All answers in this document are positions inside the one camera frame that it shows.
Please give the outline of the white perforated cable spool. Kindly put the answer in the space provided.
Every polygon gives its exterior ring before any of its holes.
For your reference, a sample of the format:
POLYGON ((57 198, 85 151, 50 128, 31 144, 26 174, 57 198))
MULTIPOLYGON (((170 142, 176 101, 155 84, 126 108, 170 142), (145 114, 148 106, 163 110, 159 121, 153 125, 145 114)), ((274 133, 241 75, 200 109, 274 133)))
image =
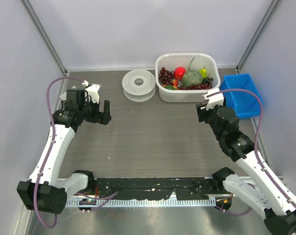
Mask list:
POLYGON ((125 96, 134 102, 144 102, 153 97, 156 91, 155 76, 147 70, 132 70, 122 79, 125 96))

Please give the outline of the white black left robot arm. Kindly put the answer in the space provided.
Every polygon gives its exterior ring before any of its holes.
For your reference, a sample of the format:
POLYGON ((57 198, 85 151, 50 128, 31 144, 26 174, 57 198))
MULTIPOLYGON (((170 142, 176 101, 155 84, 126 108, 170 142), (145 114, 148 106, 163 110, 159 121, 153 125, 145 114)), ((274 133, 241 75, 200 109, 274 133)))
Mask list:
POLYGON ((85 121, 107 125, 111 121, 110 101, 104 101, 99 110, 100 85, 84 90, 67 90, 62 109, 52 117, 48 140, 40 160, 27 181, 20 181, 17 192, 28 210, 60 214, 68 199, 78 192, 91 195, 95 191, 95 178, 91 171, 76 170, 65 180, 58 179, 67 148, 78 127, 85 121))

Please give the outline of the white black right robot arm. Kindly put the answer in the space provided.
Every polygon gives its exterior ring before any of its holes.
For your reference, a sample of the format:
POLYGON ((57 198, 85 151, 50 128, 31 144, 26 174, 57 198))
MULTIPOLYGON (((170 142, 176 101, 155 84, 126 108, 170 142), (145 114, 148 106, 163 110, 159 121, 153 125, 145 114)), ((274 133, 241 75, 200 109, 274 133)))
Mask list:
POLYGON ((225 191, 239 197, 263 219, 273 235, 296 232, 296 196, 269 168, 253 141, 239 129, 239 118, 232 108, 216 105, 206 108, 196 105, 199 122, 211 127, 224 154, 240 166, 254 181, 253 188, 228 167, 213 174, 212 187, 217 193, 225 191))

